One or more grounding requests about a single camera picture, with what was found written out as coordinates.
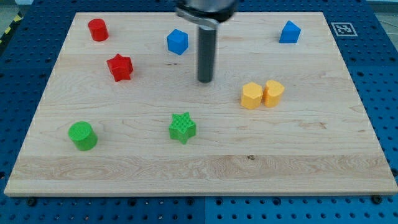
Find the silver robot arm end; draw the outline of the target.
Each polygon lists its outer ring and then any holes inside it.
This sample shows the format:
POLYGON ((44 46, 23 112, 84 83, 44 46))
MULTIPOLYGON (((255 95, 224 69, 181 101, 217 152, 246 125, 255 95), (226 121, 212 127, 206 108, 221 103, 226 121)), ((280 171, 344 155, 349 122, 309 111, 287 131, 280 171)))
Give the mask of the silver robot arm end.
POLYGON ((188 22, 217 30, 233 16, 237 7, 237 0, 177 0, 175 12, 188 22))

